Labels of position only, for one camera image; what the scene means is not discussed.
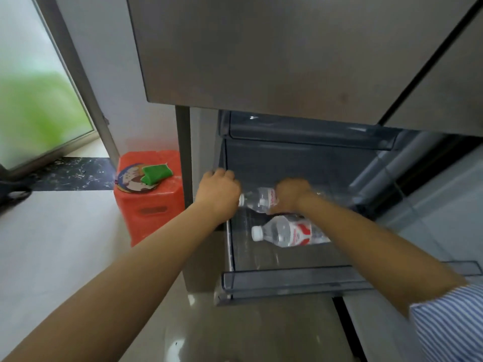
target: blue and white striped shirt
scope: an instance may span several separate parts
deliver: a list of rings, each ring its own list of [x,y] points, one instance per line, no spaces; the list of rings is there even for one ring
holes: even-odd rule
[[[413,304],[410,312],[428,361],[483,361],[482,284]]]

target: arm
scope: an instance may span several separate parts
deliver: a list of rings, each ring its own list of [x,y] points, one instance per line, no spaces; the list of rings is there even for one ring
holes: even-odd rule
[[[404,316],[411,304],[467,284],[462,276],[402,237],[316,195],[305,180],[286,179],[278,184],[276,193],[279,203],[273,213],[296,212],[310,219]]]
[[[206,173],[194,204],[83,286],[4,361],[121,358],[191,253],[233,216],[239,196],[232,171]]]

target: person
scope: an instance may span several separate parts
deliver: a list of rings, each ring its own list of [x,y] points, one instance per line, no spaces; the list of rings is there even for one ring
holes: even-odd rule
[[[230,170],[203,176],[183,213],[88,282],[35,328],[5,362],[118,360],[160,305],[196,247],[238,208]],[[405,239],[311,191],[303,179],[276,186],[273,213],[309,218],[360,274],[411,316],[431,361],[483,360],[483,289]]]

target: water bottle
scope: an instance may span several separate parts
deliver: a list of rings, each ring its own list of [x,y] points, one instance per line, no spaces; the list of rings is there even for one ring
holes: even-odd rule
[[[252,227],[254,241],[269,241],[281,248],[330,242],[321,229],[298,216],[275,216],[264,226]]]
[[[269,213],[277,204],[274,188],[258,188],[256,191],[240,195],[238,207],[250,208],[258,213]]]

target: bottle cap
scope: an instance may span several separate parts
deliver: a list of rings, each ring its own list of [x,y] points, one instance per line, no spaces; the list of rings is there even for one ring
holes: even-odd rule
[[[261,241],[261,240],[263,240],[263,229],[262,229],[262,226],[253,226],[252,227],[252,239],[254,241]]]

